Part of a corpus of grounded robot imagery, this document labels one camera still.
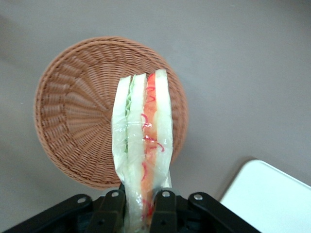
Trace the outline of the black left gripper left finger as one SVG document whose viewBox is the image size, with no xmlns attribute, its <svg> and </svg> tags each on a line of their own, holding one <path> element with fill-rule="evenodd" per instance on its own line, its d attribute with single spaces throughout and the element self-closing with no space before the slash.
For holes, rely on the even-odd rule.
<svg viewBox="0 0 311 233">
<path fill-rule="evenodd" d="M 120 233 L 125 194 L 112 190 L 93 201 L 78 194 L 7 229 L 6 233 Z"/>
</svg>

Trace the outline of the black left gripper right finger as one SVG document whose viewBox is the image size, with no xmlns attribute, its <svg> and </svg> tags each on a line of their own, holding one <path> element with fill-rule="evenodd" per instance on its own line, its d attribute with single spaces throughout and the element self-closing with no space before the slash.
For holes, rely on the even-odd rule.
<svg viewBox="0 0 311 233">
<path fill-rule="evenodd" d="M 163 190 L 155 197 L 152 233 L 258 233 L 255 227 L 204 192 L 185 199 Z"/>
</svg>

